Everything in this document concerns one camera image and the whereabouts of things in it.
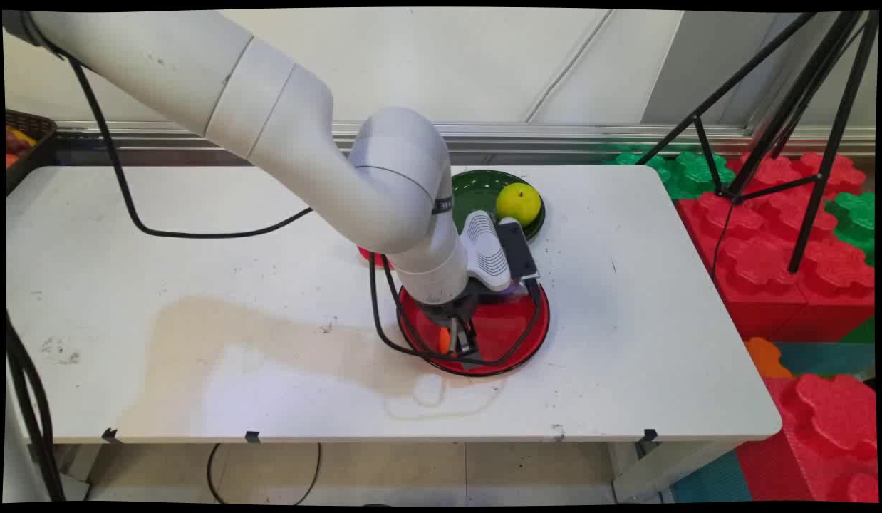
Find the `floor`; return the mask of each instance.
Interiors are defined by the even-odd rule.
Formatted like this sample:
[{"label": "floor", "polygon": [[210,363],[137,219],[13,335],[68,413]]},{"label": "floor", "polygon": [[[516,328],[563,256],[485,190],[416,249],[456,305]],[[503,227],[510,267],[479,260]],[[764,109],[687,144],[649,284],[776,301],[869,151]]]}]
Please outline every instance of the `floor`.
[{"label": "floor", "polygon": [[[104,445],[89,500],[214,502],[206,478],[212,448]],[[211,477],[227,502],[292,504],[311,483],[316,458],[316,445],[223,445]],[[614,504],[612,477],[604,444],[324,444],[304,504]]]}]

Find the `white wall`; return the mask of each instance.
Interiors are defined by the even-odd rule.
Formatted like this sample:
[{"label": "white wall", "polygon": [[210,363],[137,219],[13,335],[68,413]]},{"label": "white wall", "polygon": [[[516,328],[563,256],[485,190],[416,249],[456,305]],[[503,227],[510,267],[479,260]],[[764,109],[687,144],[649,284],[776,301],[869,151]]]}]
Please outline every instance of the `white wall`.
[{"label": "white wall", "polygon": [[[603,9],[248,9],[222,11],[310,68],[336,120],[401,105],[436,123],[518,123]],[[536,115],[542,123],[639,123],[682,11],[616,10]],[[90,75],[109,120],[165,120]],[[4,33],[8,108],[92,120],[73,72]]]},{"label": "white wall", "polygon": [[683,12],[616,9],[534,120],[639,123]]}]

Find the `orange object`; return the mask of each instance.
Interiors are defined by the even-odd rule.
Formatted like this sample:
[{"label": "orange object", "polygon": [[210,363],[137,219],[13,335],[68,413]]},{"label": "orange object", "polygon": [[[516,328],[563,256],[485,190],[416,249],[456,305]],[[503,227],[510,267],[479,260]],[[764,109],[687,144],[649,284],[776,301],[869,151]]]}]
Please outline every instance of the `orange object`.
[{"label": "orange object", "polygon": [[438,328],[438,353],[447,354],[450,351],[450,331],[447,328]]},{"label": "orange object", "polygon": [[792,378],[789,369],[780,364],[780,349],[766,338],[748,338],[744,346],[763,378]]}]

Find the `lemon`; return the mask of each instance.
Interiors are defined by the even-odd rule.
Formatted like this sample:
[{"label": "lemon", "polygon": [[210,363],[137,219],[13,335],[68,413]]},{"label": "lemon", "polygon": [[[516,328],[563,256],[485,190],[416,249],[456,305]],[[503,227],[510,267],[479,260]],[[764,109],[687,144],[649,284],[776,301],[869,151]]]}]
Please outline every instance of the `lemon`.
[{"label": "lemon", "polygon": [[523,228],[536,220],[541,208],[542,200],[539,198],[539,193],[527,184],[507,185],[501,189],[495,201],[495,212],[499,219],[513,217]]}]

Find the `basket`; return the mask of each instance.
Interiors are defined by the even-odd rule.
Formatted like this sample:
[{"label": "basket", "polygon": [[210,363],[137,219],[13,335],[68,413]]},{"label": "basket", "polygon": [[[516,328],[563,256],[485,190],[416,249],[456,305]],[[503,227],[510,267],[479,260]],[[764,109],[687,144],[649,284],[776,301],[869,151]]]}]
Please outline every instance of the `basket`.
[{"label": "basket", "polygon": [[10,195],[33,169],[54,164],[54,149],[56,149],[54,134],[58,126],[48,118],[18,113],[10,108],[4,110],[4,124],[36,140],[33,148],[28,149],[20,156],[20,160],[7,168],[7,195]]}]

